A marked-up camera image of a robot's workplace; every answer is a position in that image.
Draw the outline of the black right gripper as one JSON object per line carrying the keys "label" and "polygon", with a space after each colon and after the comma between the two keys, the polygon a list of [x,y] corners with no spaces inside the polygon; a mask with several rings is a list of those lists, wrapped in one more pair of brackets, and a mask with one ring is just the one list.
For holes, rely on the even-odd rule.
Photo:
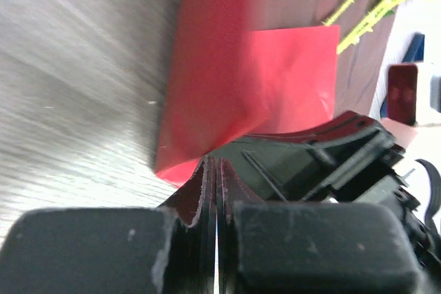
{"label": "black right gripper", "polygon": [[390,208],[399,218],[420,268],[413,293],[440,292],[440,173],[421,160],[428,175],[429,201],[420,201],[395,166],[404,148],[378,121],[345,112],[303,132],[247,134],[214,152],[227,160],[243,183],[265,202],[369,203]]}

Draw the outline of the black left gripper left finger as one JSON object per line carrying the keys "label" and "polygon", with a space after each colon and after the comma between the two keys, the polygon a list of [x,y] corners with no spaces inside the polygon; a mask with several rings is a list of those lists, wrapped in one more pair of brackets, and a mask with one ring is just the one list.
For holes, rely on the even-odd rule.
{"label": "black left gripper left finger", "polygon": [[216,163],[156,208],[37,209],[1,248],[2,293],[212,293]]}

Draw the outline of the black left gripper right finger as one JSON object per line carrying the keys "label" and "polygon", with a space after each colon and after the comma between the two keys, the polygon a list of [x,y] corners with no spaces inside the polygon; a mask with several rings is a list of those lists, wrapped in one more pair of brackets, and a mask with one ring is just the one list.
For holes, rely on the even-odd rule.
{"label": "black left gripper right finger", "polygon": [[413,293],[420,268],[399,218],[369,203],[265,202],[216,165],[221,293]]}

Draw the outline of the dark red wrapping paper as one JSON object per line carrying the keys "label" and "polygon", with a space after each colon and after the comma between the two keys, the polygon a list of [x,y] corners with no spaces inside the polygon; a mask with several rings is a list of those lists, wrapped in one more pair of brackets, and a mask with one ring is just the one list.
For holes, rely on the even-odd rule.
{"label": "dark red wrapping paper", "polygon": [[378,0],[181,0],[155,174],[180,185],[201,156],[246,133],[368,114],[393,24],[334,51]]}

